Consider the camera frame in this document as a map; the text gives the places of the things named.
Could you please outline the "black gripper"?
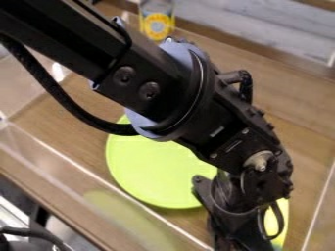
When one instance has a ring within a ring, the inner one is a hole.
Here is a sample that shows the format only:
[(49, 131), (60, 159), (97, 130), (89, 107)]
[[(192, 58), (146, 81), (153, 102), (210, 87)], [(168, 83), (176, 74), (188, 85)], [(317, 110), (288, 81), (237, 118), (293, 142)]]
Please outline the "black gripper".
[[(277, 201), (244, 212), (232, 212), (218, 204), (222, 190), (217, 186), (217, 179), (206, 179), (202, 176), (192, 178), (192, 193), (208, 212), (206, 228), (213, 251), (274, 251), (270, 240), (284, 229), (284, 217)], [(266, 233), (264, 226), (268, 208), (272, 208), (278, 224), (274, 235)]]

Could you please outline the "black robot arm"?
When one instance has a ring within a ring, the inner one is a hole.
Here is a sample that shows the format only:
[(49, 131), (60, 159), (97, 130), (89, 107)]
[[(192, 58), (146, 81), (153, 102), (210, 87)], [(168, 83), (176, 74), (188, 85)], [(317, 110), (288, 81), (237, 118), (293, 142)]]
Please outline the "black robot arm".
[[(277, 201), (290, 196), (293, 165), (252, 105), (248, 71), (221, 72), (188, 41), (168, 38), (154, 44), (84, 0), (0, 0), (0, 44), (78, 120), (109, 134), (174, 141), (216, 167), (213, 178), (192, 179), (214, 251), (274, 251), (265, 215), (278, 214)], [(38, 55), (124, 107), (128, 124), (80, 107)]]

